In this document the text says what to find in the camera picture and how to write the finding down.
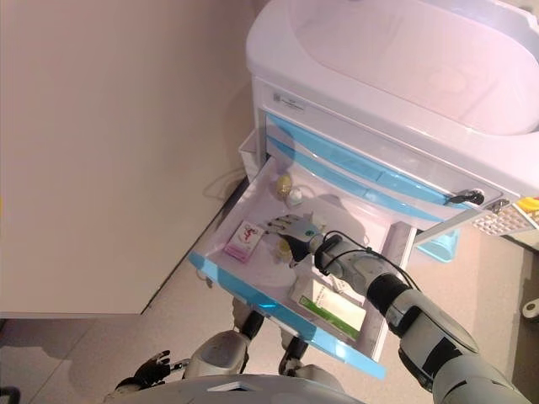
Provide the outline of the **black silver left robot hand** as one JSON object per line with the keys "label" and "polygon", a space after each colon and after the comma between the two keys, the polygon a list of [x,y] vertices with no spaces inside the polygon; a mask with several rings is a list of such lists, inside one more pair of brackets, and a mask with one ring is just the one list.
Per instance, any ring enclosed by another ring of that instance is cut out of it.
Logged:
{"label": "black silver left robot hand", "polygon": [[135,374],[124,380],[128,385],[137,385],[146,389],[158,385],[172,373],[185,370],[190,359],[172,361],[170,351],[164,350],[153,355],[136,370]]}

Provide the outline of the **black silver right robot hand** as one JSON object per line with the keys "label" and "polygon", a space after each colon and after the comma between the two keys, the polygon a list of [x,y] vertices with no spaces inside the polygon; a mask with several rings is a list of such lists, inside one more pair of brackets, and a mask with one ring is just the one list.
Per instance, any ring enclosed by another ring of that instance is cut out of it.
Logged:
{"label": "black silver right robot hand", "polygon": [[285,240],[291,250],[289,267],[294,268],[306,257],[313,256],[323,244],[323,234],[306,217],[288,214],[270,219],[265,224],[268,233]]}

